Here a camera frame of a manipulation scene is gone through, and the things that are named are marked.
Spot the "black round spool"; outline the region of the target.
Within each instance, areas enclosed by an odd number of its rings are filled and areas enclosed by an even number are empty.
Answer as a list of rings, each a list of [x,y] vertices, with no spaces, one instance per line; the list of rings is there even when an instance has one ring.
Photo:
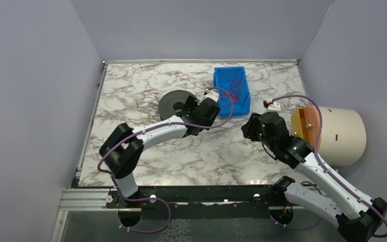
[[[196,96],[186,90],[173,90],[166,93],[158,103],[160,120],[166,120],[181,111],[189,96]]]

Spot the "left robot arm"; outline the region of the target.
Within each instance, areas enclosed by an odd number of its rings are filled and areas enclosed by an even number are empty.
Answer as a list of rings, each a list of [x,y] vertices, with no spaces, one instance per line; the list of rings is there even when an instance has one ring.
[[[181,111],[152,125],[131,128],[126,123],[119,124],[99,149],[102,159],[98,166],[105,163],[122,196],[132,197],[139,190],[133,171],[142,152],[169,140],[213,129],[220,111],[218,97],[215,91],[205,92],[201,99],[190,95]]]

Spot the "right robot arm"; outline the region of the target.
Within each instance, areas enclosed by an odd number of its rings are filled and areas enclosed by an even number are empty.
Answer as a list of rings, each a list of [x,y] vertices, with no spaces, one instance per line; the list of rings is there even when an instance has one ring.
[[[300,137],[289,134],[285,120],[277,112],[252,113],[241,127],[243,136],[261,142],[275,158],[306,176],[325,195],[310,192],[294,179],[284,176],[274,185],[278,198],[300,205],[337,228],[346,241],[368,241],[387,227],[387,202],[373,199],[348,183],[322,161],[314,148]]]

